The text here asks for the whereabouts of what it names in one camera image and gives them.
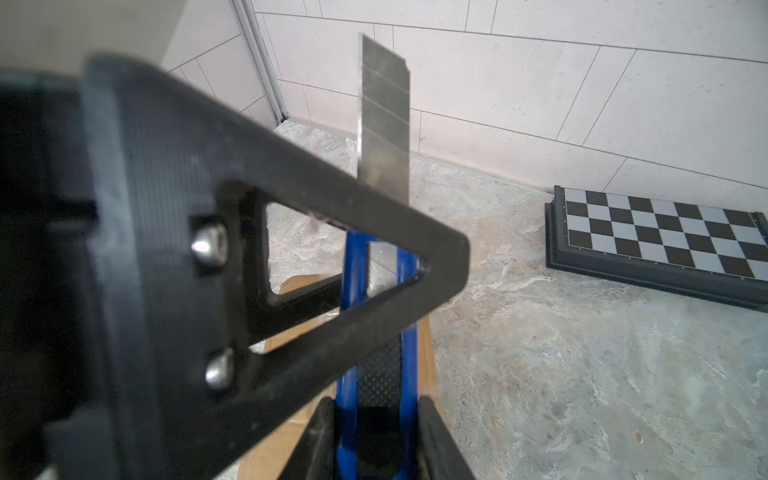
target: bolt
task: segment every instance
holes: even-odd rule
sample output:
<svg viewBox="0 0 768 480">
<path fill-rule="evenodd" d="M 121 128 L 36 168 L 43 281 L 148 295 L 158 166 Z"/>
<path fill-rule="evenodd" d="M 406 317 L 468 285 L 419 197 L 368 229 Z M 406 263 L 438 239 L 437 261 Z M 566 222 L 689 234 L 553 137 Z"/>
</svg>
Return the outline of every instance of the bolt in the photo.
<svg viewBox="0 0 768 480">
<path fill-rule="evenodd" d="M 204 266 L 223 266 L 230 254 L 227 228 L 218 222 L 202 226 L 194 234 L 192 253 Z"/>
<path fill-rule="evenodd" d="M 205 369 L 205 383 L 211 390 L 221 392 L 232 385 L 235 376 L 234 357 L 234 350 L 227 347 L 208 363 Z"/>
</svg>

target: wall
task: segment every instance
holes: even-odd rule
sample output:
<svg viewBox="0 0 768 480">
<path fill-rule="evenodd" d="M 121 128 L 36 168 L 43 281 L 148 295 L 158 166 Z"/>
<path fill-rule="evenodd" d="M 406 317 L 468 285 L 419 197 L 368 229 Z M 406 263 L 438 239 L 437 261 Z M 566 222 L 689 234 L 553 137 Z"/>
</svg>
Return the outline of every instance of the wall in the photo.
<svg viewBox="0 0 768 480">
<path fill-rule="evenodd" d="M 768 205 L 764 0 L 252 0 L 289 112 L 353 134 L 357 35 L 411 70 L 412 149 L 526 184 Z"/>
<path fill-rule="evenodd" d="M 229 0 L 187 0 L 161 67 L 258 124 L 276 127 Z"/>
<path fill-rule="evenodd" d="M 158 63 L 184 0 L 5 0 L 0 65 L 79 76 L 92 51 Z"/>
</svg>

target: black square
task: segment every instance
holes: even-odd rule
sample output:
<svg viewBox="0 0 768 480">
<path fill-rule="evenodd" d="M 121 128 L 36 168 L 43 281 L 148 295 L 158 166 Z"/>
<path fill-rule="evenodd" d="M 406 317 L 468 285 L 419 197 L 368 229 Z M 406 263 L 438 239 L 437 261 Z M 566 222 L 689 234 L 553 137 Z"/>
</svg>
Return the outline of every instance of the black square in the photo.
<svg viewBox="0 0 768 480">
<path fill-rule="evenodd" d="M 659 233 L 659 229 L 657 228 L 651 228 L 651 227 L 641 227 L 640 225 L 635 225 L 634 229 L 637 231 L 637 239 L 641 242 L 645 243 L 655 243 L 657 245 L 661 245 L 661 234 Z"/>
<path fill-rule="evenodd" d="M 728 240 L 736 239 L 736 236 L 733 235 L 733 230 L 730 229 L 730 225 L 727 223 L 710 222 L 707 220 L 704 223 L 707 225 L 707 230 L 709 230 L 712 237 L 727 238 Z"/>
<path fill-rule="evenodd" d="M 611 220 L 613 220 L 614 222 L 634 223 L 634 220 L 632 220 L 632 210 L 609 207 L 608 211 L 611 212 Z"/>
<path fill-rule="evenodd" d="M 712 244 L 711 237 L 705 237 L 704 235 L 694 235 L 693 233 L 686 233 L 685 237 L 688 239 L 688 246 L 691 250 L 717 253 L 715 251 L 715 246 Z"/>
<path fill-rule="evenodd" d="M 607 207 L 608 197 L 601 192 L 590 192 L 587 190 L 587 203 Z"/>
<path fill-rule="evenodd" d="M 741 225 L 742 227 L 754 227 L 755 223 L 747 212 L 738 210 L 725 210 L 725 216 L 731 225 Z"/>
<path fill-rule="evenodd" d="M 636 240 L 627 240 L 625 238 L 614 238 L 616 242 L 616 253 L 626 255 L 627 257 L 643 258 L 640 252 L 640 244 Z"/>
<path fill-rule="evenodd" d="M 659 224 L 659 228 L 663 228 L 665 230 L 674 230 L 676 232 L 683 231 L 683 226 L 680 225 L 680 218 L 678 217 L 656 214 L 656 223 Z"/>
<path fill-rule="evenodd" d="M 699 211 L 699 207 L 696 205 L 679 204 L 676 202 L 674 207 L 675 210 L 677 210 L 677 215 L 680 217 L 696 218 L 701 220 L 701 212 Z"/>
<path fill-rule="evenodd" d="M 614 228 L 611 226 L 611 222 L 607 220 L 598 220 L 597 218 L 589 219 L 589 230 L 591 230 L 592 233 L 608 235 L 609 237 L 614 235 Z"/>
<path fill-rule="evenodd" d="M 739 242 L 739 245 L 741 245 L 741 251 L 744 252 L 746 258 L 768 262 L 768 247 L 765 245 L 747 242 Z"/>
<path fill-rule="evenodd" d="M 587 204 L 582 202 L 565 202 L 565 211 L 568 215 L 577 215 L 579 217 L 589 217 Z"/>
<path fill-rule="evenodd" d="M 750 265 L 743 258 L 726 257 L 725 255 L 718 255 L 720 257 L 720 263 L 723 264 L 723 271 L 730 273 L 731 275 L 748 276 L 754 278 Z"/>
<path fill-rule="evenodd" d="M 694 258 L 690 255 L 690 250 L 677 247 L 664 246 L 667 251 L 667 260 L 674 265 L 695 267 Z"/>
<path fill-rule="evenodd" d="M 654 206 L 650 204 L 647 198 L 629 197 L 629 206 L 632 210 L 640 212 L 654 212 Z"/>
<path fill-rule="evenodd" d="M 574 247 L 592 248 L 592 235 L 578 230 L 569 230 L 568 243 Z"/>
</svg>

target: chessboard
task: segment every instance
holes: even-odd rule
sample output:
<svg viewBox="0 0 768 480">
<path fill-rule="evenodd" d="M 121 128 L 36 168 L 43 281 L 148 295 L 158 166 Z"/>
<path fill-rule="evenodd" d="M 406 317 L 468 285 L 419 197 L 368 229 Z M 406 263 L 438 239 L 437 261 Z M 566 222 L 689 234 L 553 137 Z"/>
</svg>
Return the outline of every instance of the chessboard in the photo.
<svg viewBox="0 0 768 480">
<path fill-rule="evenodd" d="M 768 304 L 762 214 L 555 187 L 547 222 L 553 268 L 761 310 Z"/>
</svg>

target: checkerboard pattern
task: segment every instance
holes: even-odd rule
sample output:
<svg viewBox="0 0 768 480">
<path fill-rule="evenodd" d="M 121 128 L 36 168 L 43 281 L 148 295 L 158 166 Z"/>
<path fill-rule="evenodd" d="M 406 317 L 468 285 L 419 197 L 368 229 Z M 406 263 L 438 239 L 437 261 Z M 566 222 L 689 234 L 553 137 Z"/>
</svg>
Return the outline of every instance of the checkerboard pattern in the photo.
<svg viewBox="0 0 768 480">
<path fill-rule="evenodd" d="M 768 282 L 768 244 L 747 212 L 564 190 L 573 247 Z"/>
</svg>

